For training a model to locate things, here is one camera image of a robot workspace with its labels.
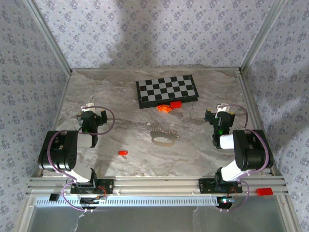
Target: floral wallpaper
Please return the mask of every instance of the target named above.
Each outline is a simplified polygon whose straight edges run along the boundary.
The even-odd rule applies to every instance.
[[[22,0],[0,1],[0,231],[18,218],[66,75]]]
[[[71,68],[239,67],[272,0],[35,0]]]
[[[284,7],[245,74],[277,166],[309,232],[309,2]]]

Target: gray marble surface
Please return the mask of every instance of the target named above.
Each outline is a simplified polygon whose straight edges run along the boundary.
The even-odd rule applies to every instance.
[[[135,81],[192,74],[199,98],[184,103],[169,114],[156,108],[139,109]],[[58,130],[77,130],[76,115],[81,106],[94,102],[111,109],[116,117],[114,128],[99,136],[95,148],[78,149],[78,159],[92,167],[98,176],[195,176],[213,175],[234,158],[233,150],[212,145],[213,127],[204,121],[206,109],[217,104],[236,103],[246,107],[238,79],[232,74],[212,70],[143,71],[88,70],[73,72],[57,123]],[[241,129],[246,116],[240,109],[233,129]],[[106,131],[112,123],[99,127]],[[177,132],[179,140],[172,147],[151,142],[150,131],[164,128]],[[128,155],[118,155],[119,150]]]

